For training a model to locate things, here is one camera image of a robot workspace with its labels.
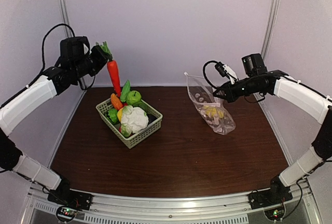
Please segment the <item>orange toy pepper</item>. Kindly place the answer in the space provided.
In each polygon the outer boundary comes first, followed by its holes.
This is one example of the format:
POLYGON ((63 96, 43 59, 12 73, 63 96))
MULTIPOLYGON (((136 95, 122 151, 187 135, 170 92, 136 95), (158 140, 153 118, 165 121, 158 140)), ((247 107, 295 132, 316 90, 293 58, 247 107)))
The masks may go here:
POLYGON ((111 102, 113 108, 116 110, 120 110, 123 108, 123 103, 121 102, 119 97, 114 93, 112 93, 110 96, 110 102, 111 102))

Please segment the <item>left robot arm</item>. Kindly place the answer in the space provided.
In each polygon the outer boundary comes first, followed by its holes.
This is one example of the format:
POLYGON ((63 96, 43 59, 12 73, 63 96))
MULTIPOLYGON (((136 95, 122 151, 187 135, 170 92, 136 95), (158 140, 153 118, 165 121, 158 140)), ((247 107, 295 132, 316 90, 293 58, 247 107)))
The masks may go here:
POLYGON ((89 75, 94 77, 112 55, 101 45, 90 47, 87 37, 71 37, 60 42, 60 57, 55 65, 41 71, 40 75, 27 85, 13 99, 1 106, 1 168, 13 171, 49 190, 63 205, 75 200, 73 191, 65 187, 64 179, 53 170, 30 158, 10 140, 11 133, 21 123, 32 127, 33 137, 55 140, 54 134, 60 129, 58 122, 52 123, 49 113, 55 108, 44 104, 60 95, 71 85, 89 75))

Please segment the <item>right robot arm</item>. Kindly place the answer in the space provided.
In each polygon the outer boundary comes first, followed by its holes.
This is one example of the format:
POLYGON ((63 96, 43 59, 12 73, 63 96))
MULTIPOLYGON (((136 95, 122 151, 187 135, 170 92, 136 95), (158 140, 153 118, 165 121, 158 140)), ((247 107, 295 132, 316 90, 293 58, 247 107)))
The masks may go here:
POLYGON ((268 70, 261 54, 250 54, 241 59, 246 77, 238 78, 227 64, 213 61, 218 73, 228 79, 221 86, 214 86, 213 95, 228 103, 240 97, 267 94, 285 100, 291 106, 285 120, 277 119, 287 130, 295 129, 294 136, 304 138, 307 149, 301 148, 298 157, 289 167, 271 180, 266 200, 277 204, 289 192, 291 185, 311 175, 331 159, 331 98, 281 70, 268 70))

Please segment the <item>green toy lime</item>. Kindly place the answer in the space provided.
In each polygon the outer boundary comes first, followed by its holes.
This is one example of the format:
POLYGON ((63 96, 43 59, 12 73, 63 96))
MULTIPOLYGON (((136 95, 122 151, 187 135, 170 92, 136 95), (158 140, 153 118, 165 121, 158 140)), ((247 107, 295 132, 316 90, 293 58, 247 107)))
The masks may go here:
POLYGON ((141 99, 142 99, 141 94, 138 91, 133 90, 127 94, 126 103, 128 105, 133 105, 133 104, 139 102, 141 99))

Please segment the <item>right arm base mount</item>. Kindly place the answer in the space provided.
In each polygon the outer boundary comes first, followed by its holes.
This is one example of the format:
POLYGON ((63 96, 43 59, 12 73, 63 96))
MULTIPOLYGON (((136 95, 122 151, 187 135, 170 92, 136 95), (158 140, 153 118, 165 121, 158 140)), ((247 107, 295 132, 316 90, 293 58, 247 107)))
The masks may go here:
POLYGON ((258 209, 282 204, 293 199, 290 186, 285 186, 278 176, 270 180, 270 188, 262 191, 254 190, 248 195, 251 209, 258 209))

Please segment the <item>clear zip top bag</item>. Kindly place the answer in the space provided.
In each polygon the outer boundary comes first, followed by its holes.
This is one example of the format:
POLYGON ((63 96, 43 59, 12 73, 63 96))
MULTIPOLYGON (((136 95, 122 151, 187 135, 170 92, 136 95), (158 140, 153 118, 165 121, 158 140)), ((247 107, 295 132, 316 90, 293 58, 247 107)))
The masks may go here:
POLYGON ((213 88, 204 77, 184 73, 189 99, 195 109, 217 134, 227 135, 236 128, 231 114, 223 106, 223 100, 213 96, 213 88))

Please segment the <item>red orange toy carrot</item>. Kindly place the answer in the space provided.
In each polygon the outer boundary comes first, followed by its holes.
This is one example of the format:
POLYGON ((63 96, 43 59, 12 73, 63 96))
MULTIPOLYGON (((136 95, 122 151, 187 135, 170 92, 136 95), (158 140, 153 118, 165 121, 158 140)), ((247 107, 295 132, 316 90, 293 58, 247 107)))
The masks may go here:
POLYGON ((107 70, 117 96, 121 96, 120 76, 117 62, 111 60, 107 62, 107 70))

